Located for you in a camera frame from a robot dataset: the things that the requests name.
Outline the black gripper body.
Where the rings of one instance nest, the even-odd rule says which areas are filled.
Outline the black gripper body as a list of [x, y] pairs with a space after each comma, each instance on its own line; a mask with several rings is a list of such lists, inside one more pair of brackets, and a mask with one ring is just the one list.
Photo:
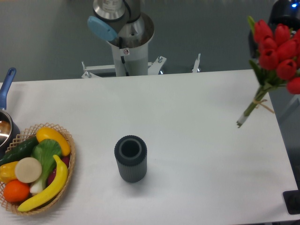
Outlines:
[[[250, 26], [248, 35], [250, 57], [255, 59], [258, 57], [258, 44], [254, 39], [257, 22], [251, 16], [247, 17], [247, 22]], [[300, 29], [300, 2], [298, 0], [275, 1], [266, 24], [278, 45], [293, 38]]]

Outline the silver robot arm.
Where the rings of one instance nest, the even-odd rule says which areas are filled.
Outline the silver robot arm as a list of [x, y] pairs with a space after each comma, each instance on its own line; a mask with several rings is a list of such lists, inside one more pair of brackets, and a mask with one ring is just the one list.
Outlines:
[[[154, 23], [141, 11], [139, 0], [95, 0], [93, 13], [87, 20], [89, 29], [116, 49], [133, 50], [147, 46], [154, 36]], [[299, 30], [298, 0], [275, 1], [267, 25], [275, 31], [280, 24], [294, 31]]]

